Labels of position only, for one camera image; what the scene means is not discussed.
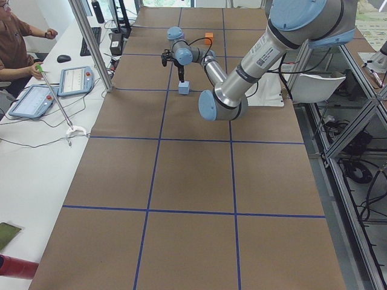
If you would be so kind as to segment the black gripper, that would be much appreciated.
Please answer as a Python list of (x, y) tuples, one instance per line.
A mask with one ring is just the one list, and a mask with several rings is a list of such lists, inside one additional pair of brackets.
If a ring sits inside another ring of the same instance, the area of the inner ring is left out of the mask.
[(183, 82), (183, 70), (184, 70), (184, 66), (181, 65), (177, 59), (173, 59), (173, 63), (174, 63), (174, 65), (175, 65), (175, 66), (177, 67), (177, 69), (178, 69), (178, 78), (179, 78), (179, 81), (180, 81), (180, 82)]

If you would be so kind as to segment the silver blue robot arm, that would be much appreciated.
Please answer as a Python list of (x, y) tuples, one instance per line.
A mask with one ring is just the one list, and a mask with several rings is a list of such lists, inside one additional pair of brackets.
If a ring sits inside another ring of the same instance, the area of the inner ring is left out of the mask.
[(199, 63), (213, 90), (201, 93), (198, 109), (209, 121), (235, 120), (247, 110), (246, 92), (287, 51), (309, 46), (324, 47), (350, 42), (355, 33), (357, 1), (269, 1), (267, 28), (238, 66), (226, 74), (210, 49), (188, 44), (179, 27), (167, 31), (170, 49), (164, 50), (161, 62), (173, 62), (179, 76), (184, 66)]

